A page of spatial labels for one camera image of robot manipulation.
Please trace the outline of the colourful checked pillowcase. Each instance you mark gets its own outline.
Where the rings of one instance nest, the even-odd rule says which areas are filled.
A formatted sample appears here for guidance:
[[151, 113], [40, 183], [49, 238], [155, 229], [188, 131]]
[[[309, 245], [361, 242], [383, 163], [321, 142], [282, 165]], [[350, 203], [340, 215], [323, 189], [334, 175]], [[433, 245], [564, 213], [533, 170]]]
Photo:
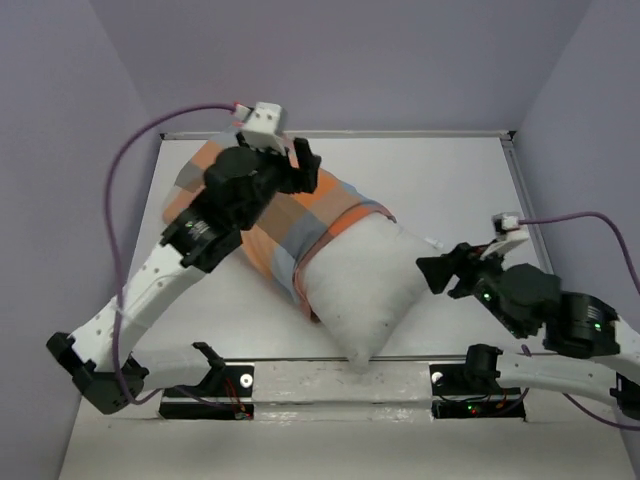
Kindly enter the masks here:
[[[236, 144], [234, 130], [217, 133], [182, 167], [166, 198], [164, 224], [171, 223], [200, 193], [204, 171], [217, 155]], [[275, 196], [257, 223], [242, 234], [242, 249], [255, 269], [286, 292], [305, 316], [318, 322], [302, 285], [303, 268], [322, 248], [369, 215], [396, 223], [383, 205], [321, 169], [314, 193]]]

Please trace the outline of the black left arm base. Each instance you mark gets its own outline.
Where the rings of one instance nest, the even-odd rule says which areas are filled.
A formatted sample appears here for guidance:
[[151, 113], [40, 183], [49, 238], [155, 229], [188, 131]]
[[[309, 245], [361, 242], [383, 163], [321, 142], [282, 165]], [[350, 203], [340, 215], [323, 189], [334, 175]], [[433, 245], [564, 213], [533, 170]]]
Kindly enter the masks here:
[[196, 386], [164, 390], [159, 417], [165, 420], [252, 420], [255, 365], [227, 363], [204, 342], [195, 342], [193, 347], [204, 354], [211, 369]]

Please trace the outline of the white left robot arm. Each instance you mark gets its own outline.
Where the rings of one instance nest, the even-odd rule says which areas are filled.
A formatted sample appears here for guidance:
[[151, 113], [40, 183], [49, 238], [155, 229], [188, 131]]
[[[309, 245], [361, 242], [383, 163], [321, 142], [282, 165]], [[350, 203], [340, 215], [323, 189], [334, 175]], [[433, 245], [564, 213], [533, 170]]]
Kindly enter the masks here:
[[46, 346], [81, 395], [104, 415], [143, 403], [142, 394], [176, 389], [209, 395], [225, 377], [225, 362], [207, 343], [141, 351], [136, 345], [186, 290], [242, 244], [273, 198], [311, 193], [320, 156], [296, 138], [276, 151], [238, 134], [203, 173], [201, 190], [161, 234], [143, 266], [91, 320], [57, 332]]

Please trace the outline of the white pillow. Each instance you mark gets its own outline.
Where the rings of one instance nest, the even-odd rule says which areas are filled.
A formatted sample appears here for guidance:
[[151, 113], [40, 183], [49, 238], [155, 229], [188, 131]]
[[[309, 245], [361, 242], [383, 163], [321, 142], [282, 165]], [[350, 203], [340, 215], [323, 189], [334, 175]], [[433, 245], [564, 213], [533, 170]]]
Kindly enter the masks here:
[[427, 292], [416, 260], [438, 249], [381, 213], [356, 221], [299, 270], [311, 313], [351, 368], [369, 368], [410, 309]]

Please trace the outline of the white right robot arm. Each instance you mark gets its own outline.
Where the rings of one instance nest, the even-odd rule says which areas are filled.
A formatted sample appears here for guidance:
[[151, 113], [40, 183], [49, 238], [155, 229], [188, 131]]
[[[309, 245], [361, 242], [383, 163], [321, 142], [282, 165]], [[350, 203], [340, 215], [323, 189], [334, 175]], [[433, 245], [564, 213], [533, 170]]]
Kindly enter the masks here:
[[513, 355], [471, 345], [463, 362], [447, 365], [435, 394], [490, 395], [536, 388], [591, 398], [639, 417], [639, 336], [616, 310], [528, 264], [504, 267], [493, 245], [457, 245], [417, 259], [429, 290], [452, 299], [472, 297], [516, 339], [541, 336], [548, 356]]

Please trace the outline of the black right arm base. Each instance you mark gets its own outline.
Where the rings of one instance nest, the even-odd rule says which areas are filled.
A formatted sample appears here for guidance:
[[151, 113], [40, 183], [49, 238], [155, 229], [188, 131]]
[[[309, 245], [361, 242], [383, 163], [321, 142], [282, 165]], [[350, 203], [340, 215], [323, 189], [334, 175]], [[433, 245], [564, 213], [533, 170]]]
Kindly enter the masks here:
[[430, 366], [432, 404], [436, 420], [526, 419], [524, 390], [500, 387], [489, 380], [472, 380], [462, 363]]

